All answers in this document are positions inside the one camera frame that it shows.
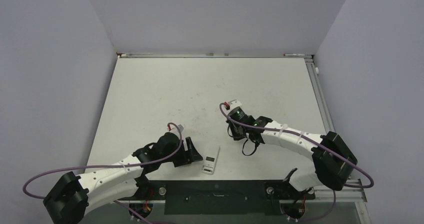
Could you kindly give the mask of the white red remote control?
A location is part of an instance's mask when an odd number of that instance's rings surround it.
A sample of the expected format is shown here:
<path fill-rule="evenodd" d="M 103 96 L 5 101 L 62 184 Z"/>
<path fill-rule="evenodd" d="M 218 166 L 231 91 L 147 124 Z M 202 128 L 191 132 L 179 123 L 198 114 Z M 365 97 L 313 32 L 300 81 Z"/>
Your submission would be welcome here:
<path fill-rule="evenodd" d="M 213 175 L 216 169 L 216 164 L 220 152 L 219 145 L 209 146 L 206 149 L 201 171 L 208 175 Z"/>

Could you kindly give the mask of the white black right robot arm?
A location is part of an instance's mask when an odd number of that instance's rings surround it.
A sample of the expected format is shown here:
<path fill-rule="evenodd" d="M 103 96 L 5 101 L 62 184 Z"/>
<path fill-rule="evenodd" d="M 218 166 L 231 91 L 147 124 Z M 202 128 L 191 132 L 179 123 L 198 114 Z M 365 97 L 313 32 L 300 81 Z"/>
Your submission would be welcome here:
<path fill-rule="evenodd" d="M 307 171 L 294 168 L 283 180 L 283 193 L 289 198 L 316 186 L 341 191 L 358 160 L 335 132 L 313 134 L 280 124 L 277 121 L 246 114 L 238 103 L 224 102 L 220 110 L 226 118 L 229 136 L 235 141 L 253 143 L 253 153 L 260 145 L 273 145 L 297 153 L 313 164 Z"/>

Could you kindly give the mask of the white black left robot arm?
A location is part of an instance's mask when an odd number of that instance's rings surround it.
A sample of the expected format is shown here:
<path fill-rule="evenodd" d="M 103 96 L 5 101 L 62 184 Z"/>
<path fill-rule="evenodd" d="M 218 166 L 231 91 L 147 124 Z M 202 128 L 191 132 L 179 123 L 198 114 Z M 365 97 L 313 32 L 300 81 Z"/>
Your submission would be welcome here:
<path fill-rule="evenodd" d="M 77 224 L 89 212 L 112 201 L 154 196 L 155 187 L 146 175 L 161 164 L 171 162 L 177 168 L 202 160 L 190 137 L 181 140 L 177 133 L 166 132 L 157 142 L 137 149 L 112 168 L 96 168 L 79 175 L 65 173 L 43 204 L 55 224 Z"/>

